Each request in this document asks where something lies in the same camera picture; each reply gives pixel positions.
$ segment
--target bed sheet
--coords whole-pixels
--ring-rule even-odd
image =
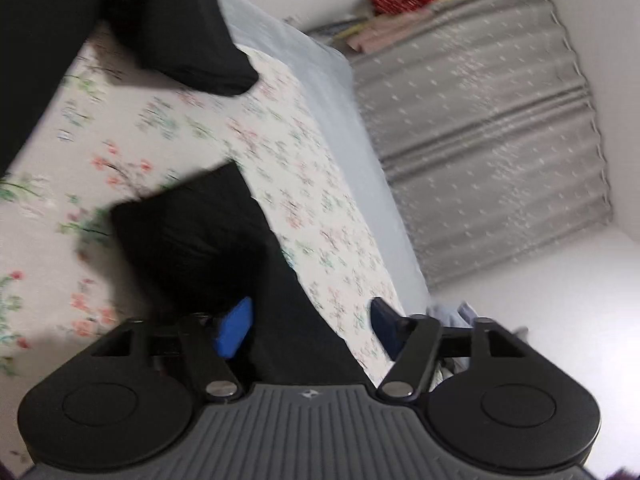
[[[367,304],[373,296],[399,301],[374,237],[299,81],[273,57],[243,48],[260,82],[220,98],[137,69],[99,29],[0,181],[0,460],[12,471],[30,464],[16,426],[22,396],[148,308],[108,208],[229,158],[320,314],[374,382],[388,371]]]
[[[408,314],[423,314],[432,301],[360,118],[349,63],[337,50],[316,43],[247,0],[220,4],[236,43],[279,59],[302,83],[309,111],[376,239],[402,308]]]

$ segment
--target light blue fabric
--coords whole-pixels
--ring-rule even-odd
[[[237,44],[280,60],[302,83],[309,109],[378,243],[402,307],[407,314],[424,313],[431,303],[427,286],[358,112],[347,60],[247,0],[220,0],[220,7]]]

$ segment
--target gray curtain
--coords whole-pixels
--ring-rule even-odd
[[[455,0],[353,62],[431,286],[609,221],[588,83],[548,0]]]

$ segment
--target white pattern on curtain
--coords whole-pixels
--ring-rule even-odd
[[[455,0],[353,67],[429,285],[610,220],[590,89],[548,0]]]

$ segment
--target blue pad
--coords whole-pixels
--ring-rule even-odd
[[[254,304],[251,298],[244,298],[220,321],[214,348],[224,359],[231,359],[242,344],[244,337],[254,323]]]

